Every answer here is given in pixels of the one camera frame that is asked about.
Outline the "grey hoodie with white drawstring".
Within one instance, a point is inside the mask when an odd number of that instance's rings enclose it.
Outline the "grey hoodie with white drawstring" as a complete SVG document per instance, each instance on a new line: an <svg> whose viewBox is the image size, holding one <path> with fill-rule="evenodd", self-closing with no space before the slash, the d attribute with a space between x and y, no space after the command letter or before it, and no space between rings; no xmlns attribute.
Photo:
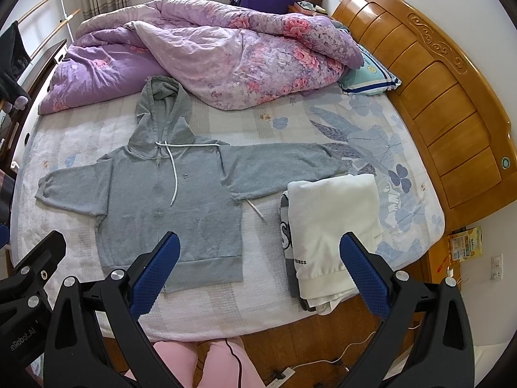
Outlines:
<svg viewBox="0 0 517 388"><path fill-rule="evenodd" d="M241 281L243 204L346 169L324 145L230 145L197 136L191 112L178 81L150 78L128 143L93 164L47 173L35 194L49 207L95 218L108 271L128 267L175 233L181 255L165 285L169 293Z"/></svg>

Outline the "wooden clothes rack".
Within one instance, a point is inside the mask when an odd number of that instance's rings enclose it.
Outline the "wooden clothes rack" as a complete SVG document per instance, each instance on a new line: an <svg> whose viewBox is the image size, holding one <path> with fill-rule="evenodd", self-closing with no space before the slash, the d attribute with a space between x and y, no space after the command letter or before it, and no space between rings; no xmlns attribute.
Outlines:
<svg viewBox="0 0 517 388"><path fill-rule="evenodd" d="M17 20L25 50L32 60L58 38L64 38L66 45L74 41L72 23L80 17L81 9L69 9L67 1L41 0Z"/></svg>

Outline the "yellow snack packet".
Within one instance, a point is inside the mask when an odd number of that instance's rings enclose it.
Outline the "yellow snack packet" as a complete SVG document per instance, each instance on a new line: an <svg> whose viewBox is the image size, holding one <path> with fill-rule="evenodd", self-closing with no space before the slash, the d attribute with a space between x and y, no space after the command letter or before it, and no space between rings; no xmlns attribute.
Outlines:
<svg viewBox="0 0 517 388"><path fill-rule="evenodd" d="M448 237L451 260L464 262L483 255L482 229L480 226L460 231Z"/></svg>

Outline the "white power strip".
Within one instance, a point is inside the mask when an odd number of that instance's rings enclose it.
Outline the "white power strip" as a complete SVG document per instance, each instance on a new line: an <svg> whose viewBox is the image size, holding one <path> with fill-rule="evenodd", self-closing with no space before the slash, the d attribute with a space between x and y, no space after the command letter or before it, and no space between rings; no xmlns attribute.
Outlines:
<svg viewBox="0 0 517 388"><path fill-rule="evenodd" d="M266 385L266 388L280 388L286 383L293 375L295 370L291 367L287 367L282 372L274 372L272 381Z"/></svg>

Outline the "folded white garment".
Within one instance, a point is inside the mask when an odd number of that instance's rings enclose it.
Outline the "folded white garment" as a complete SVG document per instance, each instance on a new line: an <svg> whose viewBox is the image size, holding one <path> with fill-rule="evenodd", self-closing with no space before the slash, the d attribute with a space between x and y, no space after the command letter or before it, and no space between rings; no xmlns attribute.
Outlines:
<svg viewBox="0 0 517 388"><path fill-rule="evenodd" d="M330 314L357 290L339 252L351 231L367 251L382 241L379 191L370 173L288 184L288 218L300 296L315 313Z"/></svg>

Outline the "grey patterned folded garment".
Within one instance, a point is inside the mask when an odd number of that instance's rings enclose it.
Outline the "grey patterned folded garment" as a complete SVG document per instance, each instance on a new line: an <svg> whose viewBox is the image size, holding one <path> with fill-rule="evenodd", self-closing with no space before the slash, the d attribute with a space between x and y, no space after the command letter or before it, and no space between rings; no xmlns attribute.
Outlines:
<svg viewBox="0 0 517 388"><path fill-rule="evenodd" d="M290 296L297 299L304 311L315 312L315 308L300 296L298 279L293 258L293 244L288 218L288 192L285 191L280 199L280 235L282 239L282 251L284 253L286 272L288 277L288 290Z"/></svg>

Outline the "floral bed sheet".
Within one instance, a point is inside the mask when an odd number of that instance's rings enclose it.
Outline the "floral bed sheet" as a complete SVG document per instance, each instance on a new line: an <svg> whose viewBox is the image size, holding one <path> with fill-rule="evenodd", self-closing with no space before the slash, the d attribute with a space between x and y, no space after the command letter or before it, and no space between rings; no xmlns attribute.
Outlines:
<svg viewBox="0 0 517 388"><path fill-rule="evenodd" d="M94 221L36 201L48 172L95 162L124 145L135 127L137 97L42 116L32 129L11 214L11 260L18 262L52 230L67 253L46 286L50 299L66 276L97 280L104 273ZM386 95L345 95L338 86L293 94L248 110L221 111L193 100L190 121L199 136L232 145L318 143L335 150L350 173L372 173L384 230L379 253L391 267L420 259L443 235L444 215L419 153ZM278 196L244 208L244 279L240 283L163 293L141 325L154 340L202 341L246 335L304 319L288 290L280 242Z"/></svg>

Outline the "wooden headboard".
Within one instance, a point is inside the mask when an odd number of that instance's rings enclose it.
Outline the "wooden headboard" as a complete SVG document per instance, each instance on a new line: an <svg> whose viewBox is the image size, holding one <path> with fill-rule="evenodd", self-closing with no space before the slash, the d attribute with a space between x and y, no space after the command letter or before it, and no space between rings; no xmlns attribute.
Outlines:
<svg viewBox="0 0 517 388"><path fill-rule="evenodd" d="M403 0L342 0L333 16L400 79L387 96L417 146L446 230L515 201L510 119L462 49Z"/></svg>

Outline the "black garment on rack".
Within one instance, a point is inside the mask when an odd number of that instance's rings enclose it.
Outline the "black garment on rack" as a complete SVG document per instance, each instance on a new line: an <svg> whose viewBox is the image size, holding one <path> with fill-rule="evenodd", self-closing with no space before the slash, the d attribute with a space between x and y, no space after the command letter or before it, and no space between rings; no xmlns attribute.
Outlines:
<svg viewBox="0 0 517 388"><path fill-rule="evenodd" d="M14 21L1 35L0 62L1 99L17 110L23 110L30 101L30 97L17 80L30 65L31 57L26 52L17 21Z"/></svg>

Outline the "teal striped pillow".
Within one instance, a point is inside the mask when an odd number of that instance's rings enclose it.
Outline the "teal striped pillow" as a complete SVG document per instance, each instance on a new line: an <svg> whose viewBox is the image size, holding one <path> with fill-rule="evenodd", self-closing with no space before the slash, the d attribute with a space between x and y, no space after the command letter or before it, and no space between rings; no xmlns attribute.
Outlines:
<svg viewBox="0 0 517 388"><path fill-rule="evenodd" d="M397 89L402 81L390 72L368 50L359 45L364 64L361 68L350 69L337 81L347 95L379 95Z"/></svg>

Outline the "purple floral quilt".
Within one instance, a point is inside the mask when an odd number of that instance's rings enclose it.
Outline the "purple floral quilt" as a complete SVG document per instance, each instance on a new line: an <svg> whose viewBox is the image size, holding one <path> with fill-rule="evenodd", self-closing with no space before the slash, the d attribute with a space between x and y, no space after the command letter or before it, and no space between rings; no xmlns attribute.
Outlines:
<svg viewBox="0 0 517 388"><path fill-rule="evenodd" d="M83 21L38 111L136 94L161 75L211 107L244 110L324 88L363 63L351 35L324 16L153 0Z"/></svg>

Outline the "white wall socket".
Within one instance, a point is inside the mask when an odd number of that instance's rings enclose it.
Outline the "white wall socket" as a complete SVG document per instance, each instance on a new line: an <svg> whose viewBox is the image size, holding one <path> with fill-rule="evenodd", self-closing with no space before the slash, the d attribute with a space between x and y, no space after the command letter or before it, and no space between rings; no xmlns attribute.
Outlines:
<svg viewBox="0 0 517 388"><path fill-rule="evenodd" d="M503 255L491 257L491 280L501 281L503 277Z"/></svg>

